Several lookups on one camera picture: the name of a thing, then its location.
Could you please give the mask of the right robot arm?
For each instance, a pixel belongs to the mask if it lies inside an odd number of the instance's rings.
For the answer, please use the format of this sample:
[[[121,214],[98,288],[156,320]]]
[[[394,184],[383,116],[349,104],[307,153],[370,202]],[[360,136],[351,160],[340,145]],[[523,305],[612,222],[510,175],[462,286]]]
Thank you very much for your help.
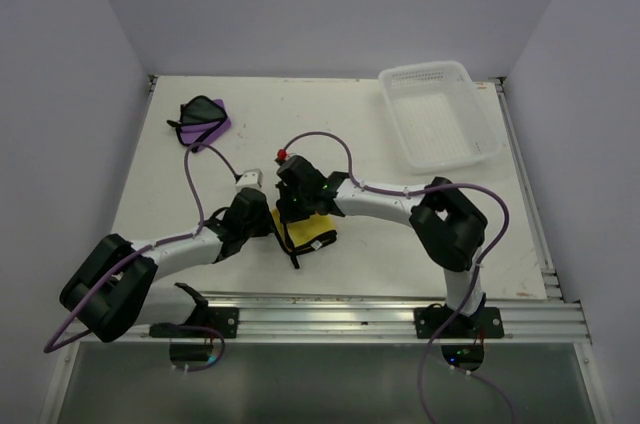
[[[324,176],[299,155],[278,157],[276,163],[277,220],[287,243],[294,224],[326,215],[370,217],[408,226],[431,261],[443,269],[449,331],[464,337],[480,326],[486,294],[473,267],[488,221],[449,180],[437,177],[422,195],[411,197],[407,191],[358,187],[346,172]]]

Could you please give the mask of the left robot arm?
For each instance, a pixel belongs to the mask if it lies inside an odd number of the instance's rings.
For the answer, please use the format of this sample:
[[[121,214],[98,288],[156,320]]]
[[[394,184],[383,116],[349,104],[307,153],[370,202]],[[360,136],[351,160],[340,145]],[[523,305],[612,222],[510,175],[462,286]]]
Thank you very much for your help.
[[[272,229],[264,193],[244,188],[221,216],[212,215],[184,234],[140,242],[109,234],[61,290],[59,302],[70,312],[62,327],[77,319],[104,343],[134,326],[156,323],[171,323],[185,336],[197,336],[208,323],[204,298],[183,283],[160,289],[155,282],[224,261]]]

